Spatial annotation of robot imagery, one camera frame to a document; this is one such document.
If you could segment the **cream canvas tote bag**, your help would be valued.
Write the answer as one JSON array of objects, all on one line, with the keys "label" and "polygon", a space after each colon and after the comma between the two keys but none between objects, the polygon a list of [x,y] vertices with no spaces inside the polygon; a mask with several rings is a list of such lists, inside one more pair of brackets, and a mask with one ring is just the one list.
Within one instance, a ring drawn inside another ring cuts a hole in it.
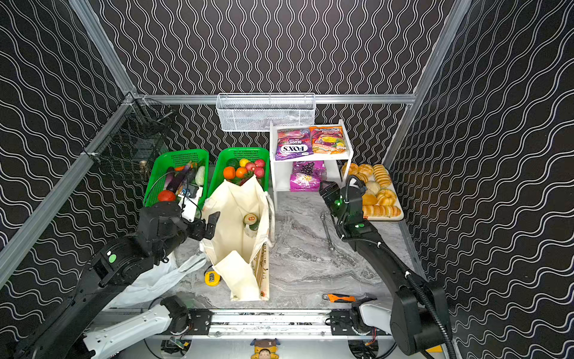
[{"label": "cream canvas tote bag", "polygon": [[[220,212],[221,216],[213,239],[202,241],[203,252],[230,289],[230,300],[267,302],[270,299],[269,257],[274,241],[274,212],[267,191],[255,178],[243,185],[224,182],[204,203],[203,217],[214,212]],[[260,219],[255,238],[244,232],[243,218],[248,213]]]}]

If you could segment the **green drink can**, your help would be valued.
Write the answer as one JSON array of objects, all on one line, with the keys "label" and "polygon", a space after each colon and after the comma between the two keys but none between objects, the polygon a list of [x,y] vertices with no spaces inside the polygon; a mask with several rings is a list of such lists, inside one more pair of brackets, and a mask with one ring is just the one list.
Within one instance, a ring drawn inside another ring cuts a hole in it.
[{"label": "green drink can", "polygon": [[245,235],[250,238],[255,238],[259,230],[259,217],[254,213],[248,213],[243,218]]}]

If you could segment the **purple snack pouch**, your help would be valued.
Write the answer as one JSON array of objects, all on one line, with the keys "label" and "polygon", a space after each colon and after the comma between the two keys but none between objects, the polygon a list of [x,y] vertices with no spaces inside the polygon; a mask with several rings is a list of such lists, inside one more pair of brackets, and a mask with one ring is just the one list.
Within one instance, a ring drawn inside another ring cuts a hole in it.
[{"label": "purple snack pouch", "polygon": [[327,169],[323,161],[294,162],[289,180],[290,191],[319,191],[321,181],[326,178]]}]

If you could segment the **purple Fox's candy bag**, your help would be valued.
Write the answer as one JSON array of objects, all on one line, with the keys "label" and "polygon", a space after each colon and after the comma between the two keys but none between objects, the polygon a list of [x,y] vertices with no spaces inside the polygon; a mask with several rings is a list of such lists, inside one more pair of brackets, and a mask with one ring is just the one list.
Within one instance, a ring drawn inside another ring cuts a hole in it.
[{"label": "purple Fox's candy bag", "polygon": [[308,128],[280,129],[277,131],[275,159],[283,161],[313,154],[311,135]]}]

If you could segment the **white plastic grocery bag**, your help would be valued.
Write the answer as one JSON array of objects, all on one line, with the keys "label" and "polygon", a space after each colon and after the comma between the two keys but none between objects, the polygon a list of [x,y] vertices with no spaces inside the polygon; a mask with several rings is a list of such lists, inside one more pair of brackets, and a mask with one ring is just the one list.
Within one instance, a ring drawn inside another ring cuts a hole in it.
[{"label": "white plastic grocery bag", "polygon": [[139,275],[131,285],[104,307],[104,311],[151,302],[175,287],[186,275],[201,269],[206,264],[206,255],[203,253],[192,255],[179,265],[174,253],[167,259],[167,263],[161,262]]}]

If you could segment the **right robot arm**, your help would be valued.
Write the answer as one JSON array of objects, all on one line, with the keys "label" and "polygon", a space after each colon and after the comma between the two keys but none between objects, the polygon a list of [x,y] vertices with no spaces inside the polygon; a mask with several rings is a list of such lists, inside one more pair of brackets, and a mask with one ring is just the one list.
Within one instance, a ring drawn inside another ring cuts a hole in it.
[{"label": "right robot arm", "polygon": [[406,355],[428,357],[429,349],[444,346],[447,357],[455,358],[444,288],[418,275],[384,242],[363,212],[365,193],[366,184],[356,176],[343,186],[323,181],[319,187],[339,238],[371,265],[393,295],[390,309],[374,299],[360,301],[355,328],[376,328],[392,335]]}]

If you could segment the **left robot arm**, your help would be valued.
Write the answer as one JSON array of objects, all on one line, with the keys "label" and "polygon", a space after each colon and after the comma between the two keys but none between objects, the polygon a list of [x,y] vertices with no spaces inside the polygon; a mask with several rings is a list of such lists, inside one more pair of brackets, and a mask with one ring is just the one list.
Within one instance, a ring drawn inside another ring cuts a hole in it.
[{"label": "left robot arm", "polygon": [[189,221],[173,201],[143,208],[136,233],[98,251],[82,269],[72,293],[46,321],[8,347],[9,358],[110,358],[154,334],[186,331],[189,311],[176,296],[108,331],[86,329],[113,299],[166,261],[186,239],[213,239],[220,215],[214,212],[207,219]]}]

